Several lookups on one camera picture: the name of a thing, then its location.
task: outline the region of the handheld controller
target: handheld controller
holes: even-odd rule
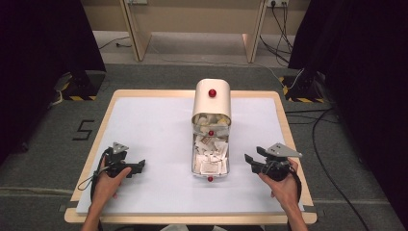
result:
[[[285,179],[291,171],[291,163],[288,161],[288,157],[302,157],[301,153],[290,149],[282,143],[276,143],[267,150],[257,146],[256,150],[258,154],[266,157],[266,162],[264,164],[256,162],[247,154],[244,154],[245,161],[251,165],[253,173],[258,174],[262,172],[274,181]]]
[[[132,175],[141,173],[141,171],[143,170],[145,160],[142,160],[137,164],[126,164],[124,160],[126,158],[127,149],[129,149],[129,147],[114,142],[114,147],[108,147],[108,149],[105,150],[105,167],[107,167],[105,171],[110,177],[116,177],[122,170],[127,167],[130,167],[132,170],[126,176],[126,178],[131,178]]]

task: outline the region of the person's right hand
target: person's right hand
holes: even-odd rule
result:
[[[298,164],[289,158],[288,160],[293,169],[297,171]],[[270,179],[263,173],[259,173],[259,177],[269,185],[272,189],[271,197],[276,197],[284,210],[290,205],[297,205],[297,185],[291,174],[279,182]]]

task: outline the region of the finger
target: finger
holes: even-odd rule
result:
[[[103,157],[102,161],[101,161],[101,166],[100,168],[102,169],[105,166],[105,157]]]
[[[261,178],[261,180],[263,180],[273,190],[273,188],[275,187],[276,182],[273,181],[272,179],[270,179],[270,177],[268,177],[267,175],[265,175],[263,173],[259,173],[258,175]]]
[[[288,158],[288,161],[289,161],[289,163],[291,163],[291,166],[293,167],[293,169],[295,171],[297,171],[297,168],[299,167],[299,164],[296,161],[292,160],[291,158]]]
[[[121,180],[123,180],[123,179],[130,173],[131,170],[132,170],[131,167],[127,167],[127,168],[125,168],[124,170],[122,170],[122,171],[117,175],[117,177],[115,177],[115,178],[116,178],[116,179],[119,179],[119,180],[121,181]]]

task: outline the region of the black stand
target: black stand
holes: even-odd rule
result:
[[[322,103],[323,97],[314,75],[284,76],[282,80],[286,100],[292,102]]]
[[[64,100],[95,100],[96,94],[105,79],[105,73],[86,73],[71,75],[62,90]]]

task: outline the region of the white cylindrical container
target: white cylindrical container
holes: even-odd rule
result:
[[[228,83],[220,79],[203,79],[195,90],[192,110],[191,171],[206,177],[229,172],[229,132],[231,127],[231,92]]]

